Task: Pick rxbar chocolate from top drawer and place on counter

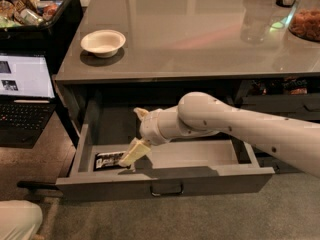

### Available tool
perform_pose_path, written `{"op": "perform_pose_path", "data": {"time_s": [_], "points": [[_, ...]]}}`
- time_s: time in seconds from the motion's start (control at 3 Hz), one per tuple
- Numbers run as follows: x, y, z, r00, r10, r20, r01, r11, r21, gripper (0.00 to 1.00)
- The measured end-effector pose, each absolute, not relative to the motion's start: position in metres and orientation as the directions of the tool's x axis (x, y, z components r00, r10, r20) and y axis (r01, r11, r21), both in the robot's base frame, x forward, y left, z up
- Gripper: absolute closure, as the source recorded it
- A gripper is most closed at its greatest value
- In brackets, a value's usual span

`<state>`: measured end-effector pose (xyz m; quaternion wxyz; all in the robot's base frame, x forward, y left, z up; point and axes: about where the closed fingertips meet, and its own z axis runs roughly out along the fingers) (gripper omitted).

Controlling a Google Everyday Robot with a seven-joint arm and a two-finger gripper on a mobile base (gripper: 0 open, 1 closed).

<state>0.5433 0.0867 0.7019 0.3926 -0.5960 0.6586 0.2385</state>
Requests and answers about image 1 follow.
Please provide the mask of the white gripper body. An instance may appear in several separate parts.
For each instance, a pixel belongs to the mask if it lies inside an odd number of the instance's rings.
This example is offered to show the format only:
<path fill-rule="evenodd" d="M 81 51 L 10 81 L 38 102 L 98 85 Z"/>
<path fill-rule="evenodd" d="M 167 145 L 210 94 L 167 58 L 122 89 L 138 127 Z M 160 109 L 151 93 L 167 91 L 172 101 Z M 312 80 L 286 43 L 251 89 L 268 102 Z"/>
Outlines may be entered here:
<path fill-rule="evenodd" d="M 147 141 L 152 146 L 162 145 L 167 142 L 167 140 L 161 134 L 158 126 L 160 112 L 161 109 L 149 111 L 149 113 L 142 120 L 140 120 L 140 135 L 142 139 Z"/>

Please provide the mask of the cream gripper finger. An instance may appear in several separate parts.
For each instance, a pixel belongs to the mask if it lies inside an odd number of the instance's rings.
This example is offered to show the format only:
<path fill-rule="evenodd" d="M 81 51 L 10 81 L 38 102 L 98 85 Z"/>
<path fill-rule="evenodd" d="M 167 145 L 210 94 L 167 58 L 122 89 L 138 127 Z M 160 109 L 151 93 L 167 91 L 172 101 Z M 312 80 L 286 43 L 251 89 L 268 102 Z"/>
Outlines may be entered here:
<path fill-rule="evenodd" d="M 134 113 L 137 115 L 139 120 L 142 120 L 149 113 L 149 111 L 144 108 L 136 107 L 134 109 Z"/>
<path fill-rule="evenodd" d="M 121 167 L 128 167 L 135 161 L 146 155 L 151 150 L 150 144 L 144 139 L 134 138 L 129 144 L 128 149 L 124 152 L 119 165 Z"/>

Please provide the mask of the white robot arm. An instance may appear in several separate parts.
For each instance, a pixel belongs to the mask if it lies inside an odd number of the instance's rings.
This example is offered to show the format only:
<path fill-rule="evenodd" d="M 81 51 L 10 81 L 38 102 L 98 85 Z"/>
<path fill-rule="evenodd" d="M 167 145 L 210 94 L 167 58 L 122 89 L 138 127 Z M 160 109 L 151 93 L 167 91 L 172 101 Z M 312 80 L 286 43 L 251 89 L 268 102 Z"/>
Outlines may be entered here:
<path fill-rule="evenodd" d="M 153 146 L 175 139 L 212 136 L 219 132 L 313 176 L 320 177 L 320 125 L 308 121 L 235 108 L 202 92 L 184 95 L 168 109 L 136 108 L 139 139 L 131 141 L 119 165 L 127 167 Z"/>

